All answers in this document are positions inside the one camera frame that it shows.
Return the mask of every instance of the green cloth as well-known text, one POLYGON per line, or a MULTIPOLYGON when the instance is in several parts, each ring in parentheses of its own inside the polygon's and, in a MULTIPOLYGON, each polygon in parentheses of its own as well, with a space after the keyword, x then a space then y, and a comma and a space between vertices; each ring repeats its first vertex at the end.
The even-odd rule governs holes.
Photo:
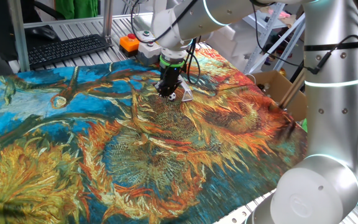
POLYGON ((303 130, 305 130, 306 132, 308 132, 308 120, 305 119, 302 123, 302 128, 303 130))
POLYGON ((98 0, 55 0, 56 11, 66 19, 98 16, 98 0))

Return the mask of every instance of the orange button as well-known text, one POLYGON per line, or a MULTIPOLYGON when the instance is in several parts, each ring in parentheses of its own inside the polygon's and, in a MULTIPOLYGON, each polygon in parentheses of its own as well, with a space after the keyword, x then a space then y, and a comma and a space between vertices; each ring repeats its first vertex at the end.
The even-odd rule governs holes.
POLYGON ((126 37, 119 39, 119 45, 121 45, 128 52, 135 51, 139 48, 139 41, 134 34, 128 34, 126 37))

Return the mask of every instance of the keyboard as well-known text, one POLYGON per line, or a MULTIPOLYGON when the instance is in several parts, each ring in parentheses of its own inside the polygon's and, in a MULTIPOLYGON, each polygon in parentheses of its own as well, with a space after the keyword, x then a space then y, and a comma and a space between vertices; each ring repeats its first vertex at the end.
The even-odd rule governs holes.
POLYGON ((29 49, 30 68, 39 68, 55 62, 104 50, 109 44, 99 35, 86 35, 29 49))

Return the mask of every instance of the tapestry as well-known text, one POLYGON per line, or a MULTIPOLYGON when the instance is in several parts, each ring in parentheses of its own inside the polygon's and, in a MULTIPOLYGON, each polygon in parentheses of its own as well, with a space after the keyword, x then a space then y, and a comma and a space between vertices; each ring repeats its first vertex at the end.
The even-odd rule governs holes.
POLYGON ((0 223, 214 223, 273 190, 306 133, 217 52, 196 56, 188 102, 135 60, 0 77, 0 223))

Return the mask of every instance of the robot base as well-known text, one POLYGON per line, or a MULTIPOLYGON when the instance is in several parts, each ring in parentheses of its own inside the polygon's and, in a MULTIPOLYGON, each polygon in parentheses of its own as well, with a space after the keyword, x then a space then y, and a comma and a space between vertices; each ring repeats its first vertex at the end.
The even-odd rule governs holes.
POLYGON ((313 155, 282 176, 246 224, 338 224, 357 204, 353 171, 333 157, 313 155))

